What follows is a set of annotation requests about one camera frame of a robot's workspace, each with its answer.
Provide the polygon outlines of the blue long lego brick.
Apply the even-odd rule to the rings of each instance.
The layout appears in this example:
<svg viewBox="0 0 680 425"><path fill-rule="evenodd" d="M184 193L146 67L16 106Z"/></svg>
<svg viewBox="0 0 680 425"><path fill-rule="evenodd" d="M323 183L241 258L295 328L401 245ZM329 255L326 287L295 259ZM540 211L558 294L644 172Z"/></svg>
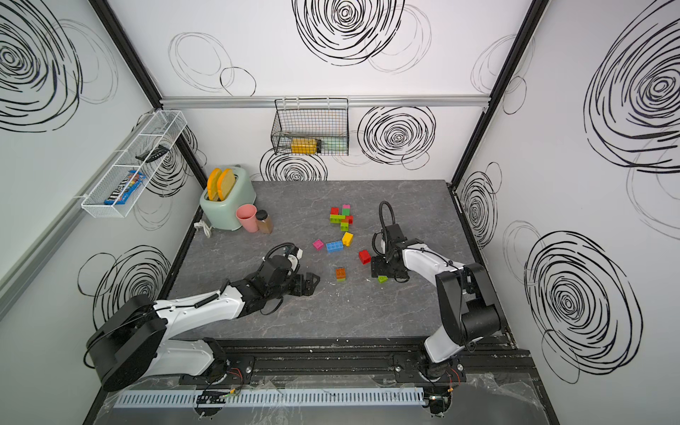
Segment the blue long lego brick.
<svg viewBox="0 0 680 425"><path fill-rule="evenodd" d="M345 246L341 241L328 242L326 244L326 249L328 253L337 253L338 251L343 251Z"/></svg>

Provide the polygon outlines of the yellow tall lego brick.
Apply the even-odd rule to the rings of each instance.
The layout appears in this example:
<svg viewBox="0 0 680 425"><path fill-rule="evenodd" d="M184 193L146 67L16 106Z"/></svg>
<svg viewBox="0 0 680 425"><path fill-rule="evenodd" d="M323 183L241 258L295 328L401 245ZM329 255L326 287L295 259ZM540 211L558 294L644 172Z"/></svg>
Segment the yellow tall lego brick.
<svg viewBox="0 0 680 425"><path fill-rule="evenodd" d="M354 239L354 235L350 232L345 232L342 238L342 243L343 246L345 247L350 247L352 245L352 241Z"/></svg>

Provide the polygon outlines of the lime long lego brick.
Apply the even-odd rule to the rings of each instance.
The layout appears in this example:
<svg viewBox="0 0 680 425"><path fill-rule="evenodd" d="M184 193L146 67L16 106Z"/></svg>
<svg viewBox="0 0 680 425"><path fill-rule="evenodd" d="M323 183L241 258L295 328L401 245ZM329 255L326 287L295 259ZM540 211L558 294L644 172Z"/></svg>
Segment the lime long lego brick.
<svg viewBox="0 0 680 425"><path fill-rule="evenodd" d="M345 219L346 219L346 216L345 216L345 215L340 215L340 214L331 214L331 215L329 216L329 222L332 223L332 224L340 223L340 222L342 222L342 221L345 220Z"/></svg>

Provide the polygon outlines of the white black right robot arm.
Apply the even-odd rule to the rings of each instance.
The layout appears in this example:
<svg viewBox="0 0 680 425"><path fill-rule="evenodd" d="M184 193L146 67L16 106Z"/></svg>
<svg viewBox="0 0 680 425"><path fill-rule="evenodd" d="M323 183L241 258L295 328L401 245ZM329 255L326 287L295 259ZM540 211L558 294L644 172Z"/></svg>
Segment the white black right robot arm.
<svg viewBox="0 0 680 425"><path fill-rule="evenodd" d="M415 273L436 287L441 326L424 342L430 362L448 361L505 329L506 316L485 266L450 260L423 241L406 238L398 224L376 232L372 246L372 276L402 282Z"/></svg>

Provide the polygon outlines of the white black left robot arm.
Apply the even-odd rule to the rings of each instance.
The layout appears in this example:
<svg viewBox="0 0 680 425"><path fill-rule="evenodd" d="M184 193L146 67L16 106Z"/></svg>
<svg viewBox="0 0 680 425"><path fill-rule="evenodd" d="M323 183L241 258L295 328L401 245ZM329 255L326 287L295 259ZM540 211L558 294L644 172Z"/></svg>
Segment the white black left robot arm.
<svg viewBox="0 0 680 425"><path fill-rule="evenodd" d="M257 313L273 299L310 297L321 278L302 274L300 258L295 251L265 258L245 278L184 299L132 297L86 344L103 390L120 391L147 376L200 376L226 363L226 355L209 339L183 341L178 335Z"/></svg>

